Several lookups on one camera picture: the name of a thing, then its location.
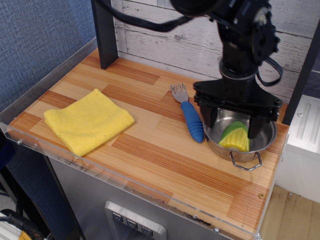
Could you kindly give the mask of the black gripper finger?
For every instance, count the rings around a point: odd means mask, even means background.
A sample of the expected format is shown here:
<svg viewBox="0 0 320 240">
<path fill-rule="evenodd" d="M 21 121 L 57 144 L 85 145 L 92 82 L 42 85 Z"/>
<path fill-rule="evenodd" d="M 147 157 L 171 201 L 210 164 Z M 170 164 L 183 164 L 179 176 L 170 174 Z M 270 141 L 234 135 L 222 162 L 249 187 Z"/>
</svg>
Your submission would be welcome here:
<svg viewBox="0 0 320 240">
<path fill-rule="evenodd" d="M 215 106 L 207 105 L 203 102 L 200 102 L 198 105 L 200 108 L 200 113 L 201 113 L 204 124 L 208 128 L 212 129 L 217 120 L 218 108 Z"/>
<path fill-rule="evenodd" d="M 265 127 L 265 124 L 268 124 L 271 121 L 269 117 L 263 116 L 251 116 L 249 119 L 249 129 L 248 129 L 248 138 L 254 139 Z"/>
</svg>

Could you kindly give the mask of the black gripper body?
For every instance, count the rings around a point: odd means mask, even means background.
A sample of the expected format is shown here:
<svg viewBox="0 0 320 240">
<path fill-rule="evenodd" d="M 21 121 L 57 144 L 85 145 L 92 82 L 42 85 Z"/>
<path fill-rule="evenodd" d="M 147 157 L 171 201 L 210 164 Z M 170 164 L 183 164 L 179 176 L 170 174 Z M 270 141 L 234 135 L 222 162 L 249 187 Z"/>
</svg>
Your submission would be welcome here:
<svg viewBox="0 0 320 240">
<path fill-rule="evenodd" d="M 277 121 L 283 101 L 262 89 L 255 77 L 197 81 L 193 84 L 194 100 L 212 107 L 249 116 L 262 116 Z"/>
</svg>

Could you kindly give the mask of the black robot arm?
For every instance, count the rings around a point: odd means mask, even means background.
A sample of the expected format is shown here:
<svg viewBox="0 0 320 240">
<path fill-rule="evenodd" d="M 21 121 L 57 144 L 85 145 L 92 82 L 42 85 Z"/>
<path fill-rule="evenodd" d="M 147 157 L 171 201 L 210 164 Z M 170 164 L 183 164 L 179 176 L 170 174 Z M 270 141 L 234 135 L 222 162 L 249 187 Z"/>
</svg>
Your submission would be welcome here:
<svg viewBox="0 0 320 240">
<path fill-rule="evenodd" d="M 212 128 L 218 109 L 249 116 L 248 137 L 254 139 L 265 124 L 278 119 L 283 102 L 265 91 L 279 83 L 262 80 L 259 67 L 268 63 L 279 75 L 282 67 L 271 58 L 279 38 L 271 22 L 267 0 L 173 0 L 172 6 L 187 17 L 209 16 L 216 21 L 222 42 L 221 79 L 194 83 L 195 101 L 204 124 Z"/>
</svg>

